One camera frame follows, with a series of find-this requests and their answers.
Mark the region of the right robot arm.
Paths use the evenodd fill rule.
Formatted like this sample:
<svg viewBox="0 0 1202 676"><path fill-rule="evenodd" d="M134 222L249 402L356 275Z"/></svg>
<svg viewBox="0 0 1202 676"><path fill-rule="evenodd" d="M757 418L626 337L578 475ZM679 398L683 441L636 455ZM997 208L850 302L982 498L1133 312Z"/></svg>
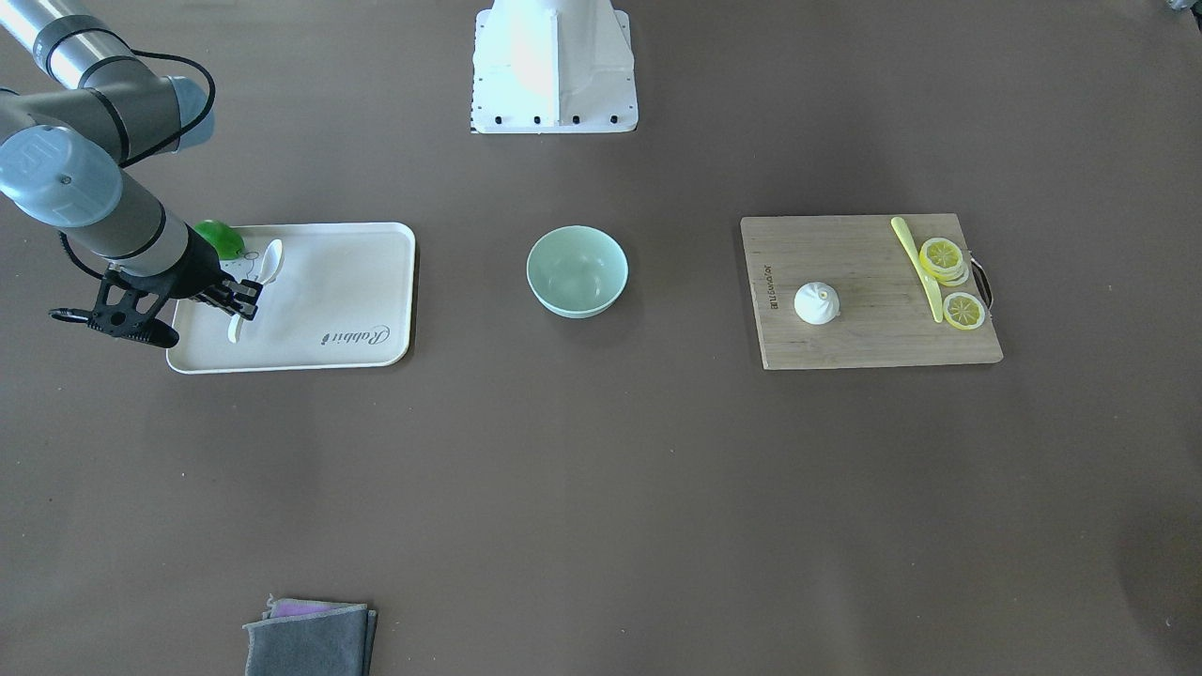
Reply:
<svg viewBox="0 0 1202 676"><path fill-rule="evenodd" d="M2 26L56 90L2 90L2 194L26 217L107 263L91 312L52 318L120 333L156 320L168 300L197 300L254 319L261 285L237 281L214 245L183 223L130 167L206 143L216 85L160 76L81 1L5 1Z"/></svg>

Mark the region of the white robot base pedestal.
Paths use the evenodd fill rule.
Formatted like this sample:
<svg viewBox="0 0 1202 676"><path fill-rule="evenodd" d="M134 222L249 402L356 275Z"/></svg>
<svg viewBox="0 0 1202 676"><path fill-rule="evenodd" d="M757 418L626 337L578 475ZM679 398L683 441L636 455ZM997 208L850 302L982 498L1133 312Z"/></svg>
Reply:
<svg viewBox="0 0 1202 676"><path fill-rule="evenodd" d="M621 134L639 124L631 22L609 1L495 1L475 17L470 130Z"/></svg>

